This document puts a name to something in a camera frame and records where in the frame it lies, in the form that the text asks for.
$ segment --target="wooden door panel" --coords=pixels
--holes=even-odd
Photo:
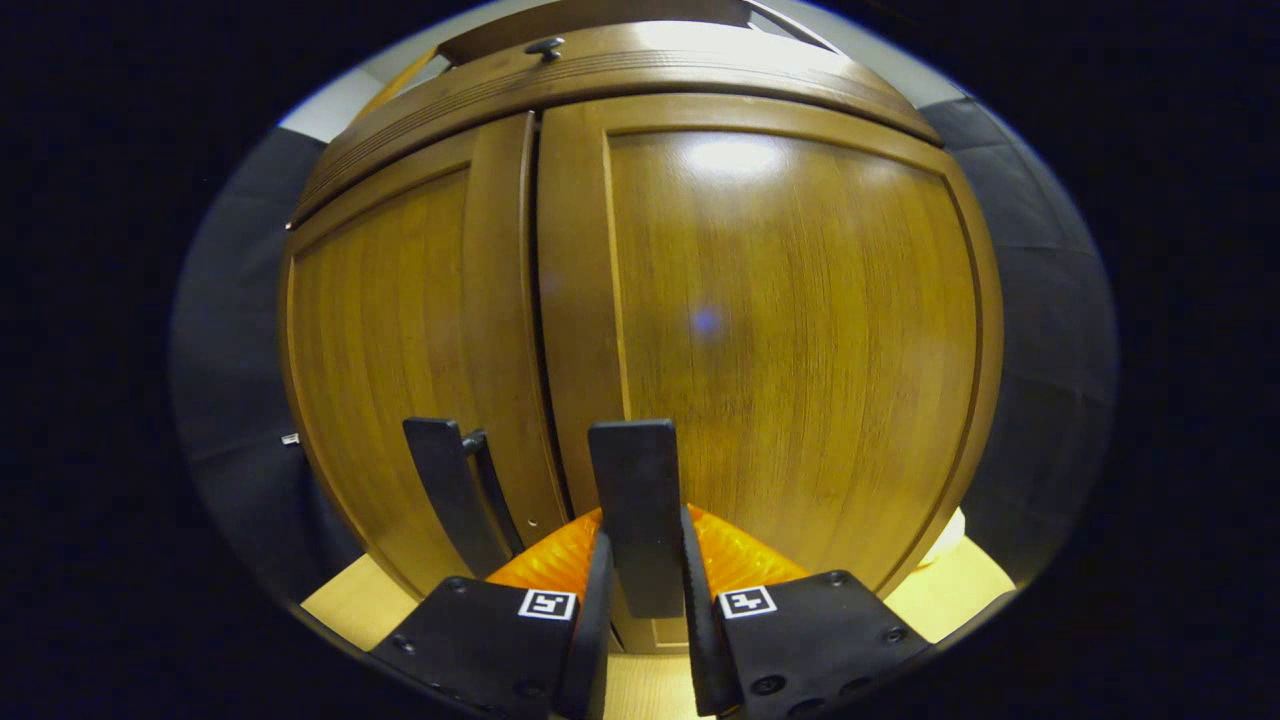
[[[369,555],[419,598],[468,570],[406,418],[486,430],[526,543],[564,521],[532,322],[531,142],[530,114],[445,140],[337,199],[287,247],[282,352],[303,446]]]
[[[998,383],[995,261],[954,161],[856,118],[709,95],[556,108],[541,143],[575,510],[598,505],[591,423],[671,418],[685,501],[887,596],[964,493]],[[646,623],[616,619],[627,650],[675,637]]]

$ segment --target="wooden cabinet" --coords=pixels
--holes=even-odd
[[[950,156],[800,104],[658,95],[548,110],[538,173],[573,507],[599,505],[591,423],[671,418],[682,500],[887,596],[964,493],[997,384],[995,268]],[[616,626],[682,647],[681,620]]]
[[[466,574],[401,423],[484,428],[526,544],[566,520],[543,406],[529,254],[532,114],[383,169],[291,238],[283,366],[312,466],[416,597]]]
[[[413,415],[488,430],[526,543],[598,506],[590,424],[671,418],[684,500],[881,597],[964,495],[1002,319],[957,165],[865,68],[690,24],[460,67],[339,136],[300,201],[293,411],[416,597],[466,568],[408,455]],[[627,651],[685,650],[682,620],[616,606]]]

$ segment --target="black mount plate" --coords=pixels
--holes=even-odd
[[[733,717],[742,720],[818,715],[931,647],[844,570],[724,592],[713,612],[742,693]]]
[[[447,578],[370,655],[480,717],[547,720],[577,614],[573,593]]]

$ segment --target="cabinet top molding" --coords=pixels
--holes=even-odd
[[[495,118],[621,95],[717,92],[818,105],[942,140],[870,69],[797,40],[692,22],[644,22],[562,33],[561,56],[524,45],[480,58],[396,97],[335,137],[289,222],[404,155]]]

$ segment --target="black curtain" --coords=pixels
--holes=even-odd
[[[1119,350],[1106,266],[1066,190],[973,99],[922,109],[982,205],[1000,266],[1005,363],[964,509],[1020,588],[1068,538],[1111,433]]]
[[[276,345],[284,223],[325,143],[274,128],[191,246],[174,301],[170,389],[191,475],[228,542],[275,596],[301,602],[361,555],[316,484]]]

